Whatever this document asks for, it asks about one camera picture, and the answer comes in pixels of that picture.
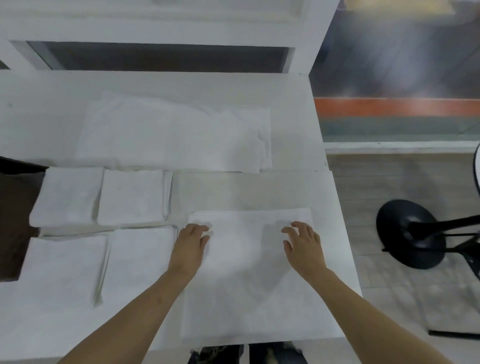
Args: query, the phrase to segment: jeans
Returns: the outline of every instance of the jeans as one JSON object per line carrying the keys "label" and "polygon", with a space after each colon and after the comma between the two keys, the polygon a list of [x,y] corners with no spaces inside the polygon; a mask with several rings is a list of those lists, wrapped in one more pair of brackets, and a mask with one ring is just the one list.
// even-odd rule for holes
{"label": "jeans", "polygon": [[[251,364],[307,364],[302,352],[291,342],[250,344]],[[205,347],[191,351],[188,364],[238,364],[243,345]]]}

